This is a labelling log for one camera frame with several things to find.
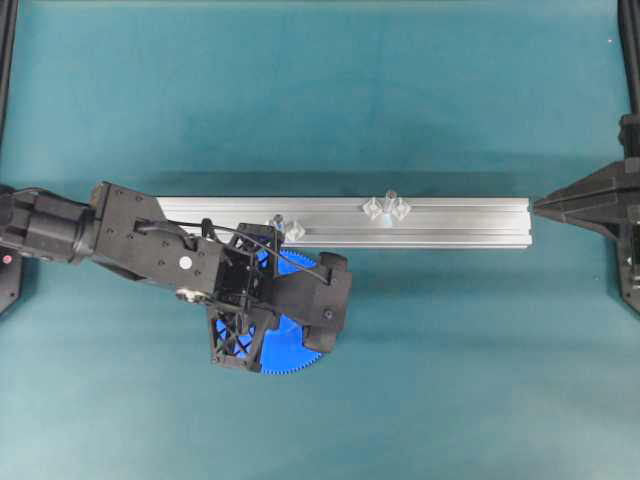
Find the black mount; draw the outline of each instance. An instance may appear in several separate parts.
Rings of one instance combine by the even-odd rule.
[[[617,244],[620,294],[640,312],[640,2],[619,0],[618,26],[631,114],[620,119],[623,161],[535,202],[534,212],[593,230]]]

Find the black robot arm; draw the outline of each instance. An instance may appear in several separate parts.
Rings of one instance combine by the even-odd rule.
[[[216,363],[260,371],[264,335],[280,314],[303,328],[305,347],[333,349],[351,288],[346,259],[321,254],[315,268],[280,276],[275,257],[284,238],[274,227],[240,224],[223,243],[210,220],[199,226],[201,235],[189,234],[155,197],[106,182],[88,204],[38,188],[0,194],[1,247],[48,261],[89,258],[205,305]],[[248,334],[251,342],[243,343]]]

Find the black cable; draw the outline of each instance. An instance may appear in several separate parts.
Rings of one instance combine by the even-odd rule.
[[[257,245],[258,247],[260,247],[263,250],[265,250],[266,252],[269,252],[275,258],[280,258],[280,259],[284,260],[285,262],[290,263],[291,265],[293,265],[294,267],[296,267],[300,271],[306,272],[309,275],[311,275],[311,276],[317,278],[318,280],[320,280],[322,283],[324,283],[326,285],[329,285],[329,281],[325,277],[320,275],[318,272],[314,272],[313,270],[310,270],[310,269],[308,269],[306,267],[303,267],[299,263],[294,262],[293,260],[291,260],[290,258],[285,257],[284,255],[281,255],[276,250],[272,249],[271,247],[268,247],[264,243],[261,243],[261,242],[257,241],[256,239],[252,238],[250,235],[247,235],[246,233],[241,232],[240,230],[236,230],[235,228],[229,228],[229,227],[223,227],[223,226],[220,226],[220,225],[214,225],[213,223],[210,223],[210,222],[211,222],[210,220],[207,223],[204,223],[204,221],[202,223],[193,223],[193,222],[178,222],[178,221],[175,221],[175,220],[169,220],[169,223],[172,223],[174,225],[178,225],[178,226],[181,226],[181,227],[202,228],[203,229],[203,232],[202,232],[203,235],[202,236],[205,236],[205,234],[207,233],[206,232],[207,229],[211,229],[211,230],[214,230],[214,231],[215,230],[221,230],[221,231],[224,231],[224,232],[235,233],[239,237],[242,237],[243,239],[250,241],[254,245]]]
[[[629,87],[631,112],[640,113],[640,65],[638,64],[638,9],[637,0],[618,1],[618,29],[622,40],[622,52]]]

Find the black bracket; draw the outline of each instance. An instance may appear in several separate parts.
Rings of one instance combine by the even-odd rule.
[[[640,312],[640,158],[614,162],[557,190],[538,200],[534,212],[615,240],[620,293]]]

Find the wire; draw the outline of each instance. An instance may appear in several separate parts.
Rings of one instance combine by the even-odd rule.
[[[250,235],[247,235],[246,233],[241,232],[240,230],[236,230],[235,228],[229,228],[229,227],[223,227],[223,226],[220,226],[220,225],[214,225],[213,223],[210,223],[211,220],[209,220],[209,222],[205,223],[205,220],[208,220],[208,219],[204,219],[202,221],[202,223],[178,222],[178,221],[175,221],[175,220],[169,220],[169,223],[172,223],[174,225],[178,225],[178,226],[181,226],[181,227],[202,228],[202,230],[203,230],[202,236],[206,236],[206,234],[208,233],[207,230],[213,230],[213,231],[221,230],[221,231],[224,231],[224,232],[235,233],[239,237],[242,237],[243,239],[248,240],[249,242],[253,243],[254,245],[257,245],[258,247],[262,248],[263,250],[269,252],[275,258],[279,258],[281,260],[284,260],[285,262],[290,263],[291,265],[296,267],[298,270],[300,270],[302,272],[305,272],[305,273],[308,273],[312,277],[315,277],[318,280],[320,280],[322,283],[324,283],[326,285],[329,285],[329,281],[324,276],[320,275],[318,272],[314,272],[313,270],[310,270],[310,269],[308,269],[306,267],[303,267],[298,262],[294,262],[290,258],[287,258],[284,255],[281,255],[276,250],[272,249],[271,247],[268,247],[264,243],[261,243],[261,242],[257,241],[256,239],[254,239]]]

